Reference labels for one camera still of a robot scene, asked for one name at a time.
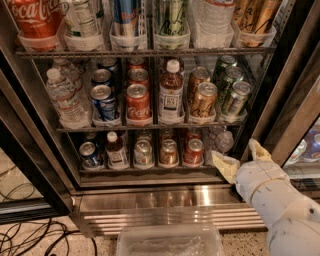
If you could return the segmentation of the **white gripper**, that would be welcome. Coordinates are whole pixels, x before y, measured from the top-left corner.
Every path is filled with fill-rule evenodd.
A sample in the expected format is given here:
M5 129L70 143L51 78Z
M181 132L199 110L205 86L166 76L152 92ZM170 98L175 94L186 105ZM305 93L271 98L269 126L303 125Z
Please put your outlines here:
M218 151L211 152L214 166L228 183L233 184L235 180L236 190L244 200L250 200L263 183L289 179L282 168L271 161L271 154L256 139L251 138L248 146L254 161L241 167L239 160Z

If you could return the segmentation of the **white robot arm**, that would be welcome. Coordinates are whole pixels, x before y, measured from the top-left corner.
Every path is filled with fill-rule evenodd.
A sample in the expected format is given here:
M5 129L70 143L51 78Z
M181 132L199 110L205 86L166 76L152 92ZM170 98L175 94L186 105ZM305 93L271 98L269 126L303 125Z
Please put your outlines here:
M214 166L256 210L268 229L270 256L320 256L320 204L303 195L270 153L249 141L246 163L212 151Z

